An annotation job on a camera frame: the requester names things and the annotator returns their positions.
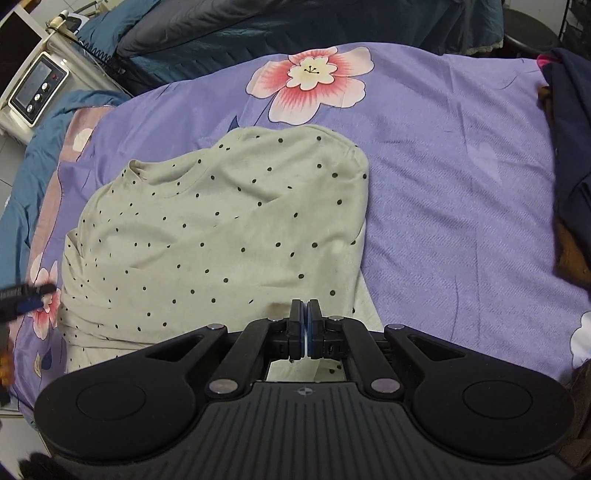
brown cloth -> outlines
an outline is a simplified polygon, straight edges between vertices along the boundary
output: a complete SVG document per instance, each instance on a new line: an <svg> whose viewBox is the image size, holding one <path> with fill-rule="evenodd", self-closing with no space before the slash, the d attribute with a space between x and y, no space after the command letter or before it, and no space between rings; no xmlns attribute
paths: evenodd
<svg viewBox="0 0 591 480"><path fill-rule="evenodd" d="M572 467L582 468L591 465L591 361L577 370L570 394L574 418L558 454Z"/></svg>
<svg viewBox="0 0 591 480"><path fill-rule="evenodd" d="M569 283L591 289L591 270L585 257L577 246L569 229L558 219L555 224L556 233L556 275Z"/></svg>
<svg viewBox="0 0 591 480"><path fill-rule="evenodd" d="M554 110L550 87L538 88L538 100L544 109L554 145L556 145L554 139ZM554 231L556 235L556 263L554 265L556 275L569 283L589 290L591 288L591 271L572 233L558 217L554 222Z"/></svg>

black stool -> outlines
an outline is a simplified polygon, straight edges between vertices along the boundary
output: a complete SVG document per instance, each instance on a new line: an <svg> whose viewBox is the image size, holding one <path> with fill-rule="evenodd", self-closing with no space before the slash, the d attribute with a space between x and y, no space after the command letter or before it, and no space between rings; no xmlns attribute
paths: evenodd
<svg viewBox="0 0 591 480"><path fill-rule="evenodd" d="M506 59L537 58L553 48L560 47L558 36L539 20L525 13L503 9L505 38L498 56Z"/></svg>

pink flower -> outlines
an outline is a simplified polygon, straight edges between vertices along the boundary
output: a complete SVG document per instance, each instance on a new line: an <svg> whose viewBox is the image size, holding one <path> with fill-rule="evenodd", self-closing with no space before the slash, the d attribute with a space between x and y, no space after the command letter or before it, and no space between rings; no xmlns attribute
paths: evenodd
<svg viewBox="0 0 591 480"><path fill-rule="evenodd" d="M48 273L45 268L40 269L42 256L43 253L40 253L31 265L31 281L36 287L47 283L56 285L57 261L53 262L51 271ZM60 296L61 291L59 288L53 294L44 295L41 298L43 307L27 314L27 316L32 317L33 330L41 340L47 338L50 323L53 328L57 327L57 310L60 307Z"/></svg>
<svg viewBox="0 0 591 480"><path fill-rule="evenodd" d="M337 53L336 47L308 50L288 60L268 61L254 73L246 92L257 98L276 93L269 120L302 125L315 116L321 103L348 108L363 100L365 84L352 77L373 68L366 47L346 53Z"/></svg>

tiled floor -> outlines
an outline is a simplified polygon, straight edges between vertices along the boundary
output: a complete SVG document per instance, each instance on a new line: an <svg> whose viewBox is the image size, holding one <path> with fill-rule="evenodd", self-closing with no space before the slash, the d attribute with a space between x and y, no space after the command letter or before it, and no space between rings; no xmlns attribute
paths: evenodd
<svg viewBox="0 0 591 480"><path fill-rule="evenodd" d="M25 147L12 138L0 136L0 215L4 212L4 204L10 196L14 178L24 157Z"/></svg>

metal bolt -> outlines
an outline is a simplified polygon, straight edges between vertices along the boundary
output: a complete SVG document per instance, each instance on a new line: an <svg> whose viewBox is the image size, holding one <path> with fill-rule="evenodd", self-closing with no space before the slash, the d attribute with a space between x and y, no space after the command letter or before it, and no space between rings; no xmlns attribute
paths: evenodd
<svg viewBox="0 0 591 480"><path fill-rule="evenodd" d="M209 384L209 390L214 393L224 395L226 393L232 393L238 390L238 384L229 378L220 378L219 380L214 380Z"/></svg>
<svg viewBox="0 0 591 480"><path fill-rule="evenodd" d="M371 388L379 393L394 393L400 389L400 383L393 378L378 378L371 382Z"/></svg>

